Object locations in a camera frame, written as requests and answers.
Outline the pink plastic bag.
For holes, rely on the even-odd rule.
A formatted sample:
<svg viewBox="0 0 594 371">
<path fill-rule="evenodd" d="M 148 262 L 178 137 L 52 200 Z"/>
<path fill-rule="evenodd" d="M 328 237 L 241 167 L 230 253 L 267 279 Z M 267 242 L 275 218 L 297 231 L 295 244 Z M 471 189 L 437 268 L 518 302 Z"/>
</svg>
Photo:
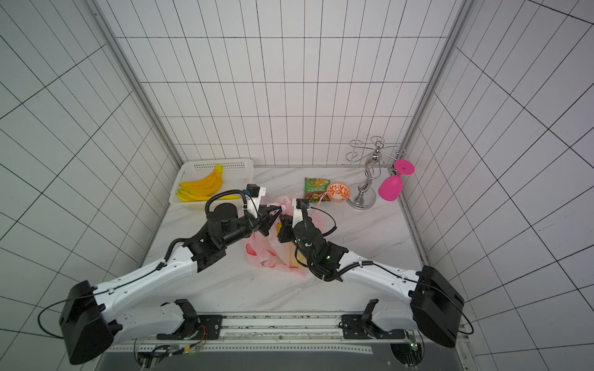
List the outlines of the pink plastic bag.
<svg viewBox="0 0 594 371">
<path fill-rule="evenodd" d="M 292 216 L 292 211 L 289 211 L 289 207 L 291 207 L 291 199 L 289 197 L 283 196 L 283 198 L 277 199 L 277 202 L 272 205 L 282 207 L 281 215 Z M 254 233 L 247 239 L 245 252 L 247 260 L 255 267 L 292 273 L 300 278 L 304 278 L 309 273 L 295 259 L 295 245 L 291 242 L 281 244 L 275 228 L 267 237 L 259 232 Z"/>
</svg>

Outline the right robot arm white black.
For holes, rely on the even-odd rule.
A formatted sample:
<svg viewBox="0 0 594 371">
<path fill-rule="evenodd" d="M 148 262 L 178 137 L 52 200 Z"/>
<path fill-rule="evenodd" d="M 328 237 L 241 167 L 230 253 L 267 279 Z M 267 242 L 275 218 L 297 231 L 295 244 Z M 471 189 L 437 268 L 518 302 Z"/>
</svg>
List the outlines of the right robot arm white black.
<svg viewBox="0 0 594 371">
<path fill-rule="evenodd" d="M 379 264 L 326 240 L 327 233 L 318 229 L 309 216 L 310 206 L 297 199 L 293 206 L 290 230 L 295 252 L 302 255 L 298 263 L 324 282 L 350 282 L 372 288 L 406 304 L 403 312 L 394 311 L 372 299 L 361 319 L 368 323 L 373 338 L 379 331 L 416 329 L 436 344 L 456 346 L 465 301 L 462 295 L 434 267 L 420 271 L 402 270 Z"/>
</svg>

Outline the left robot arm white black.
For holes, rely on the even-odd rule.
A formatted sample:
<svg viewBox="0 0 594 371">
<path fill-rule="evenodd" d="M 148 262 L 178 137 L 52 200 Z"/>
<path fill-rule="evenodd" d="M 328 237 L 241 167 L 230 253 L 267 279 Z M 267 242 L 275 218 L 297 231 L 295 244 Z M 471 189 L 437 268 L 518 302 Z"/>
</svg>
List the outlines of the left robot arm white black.
<svg viewBox="0 0 594 371">
<path fill-rule="evenodd" d="M 260 204 L 262 190 L 248 185 L 213 196 L 204 207 L 207 221 L 191 237 L 176 238 L 164 258 L 96 286 L 82 281 L 73 286 L 59 318 L 60 339 L 69 361 L 91 361 L 118 343 L 147 336 L 164 340 L 191 339 L 204 327 L 186 299 L 138 309 L 154 292 L 206 270 L 227 248 L 258 232 L 266 236 L 282 214 L 280 206 Z"/>
</svg>

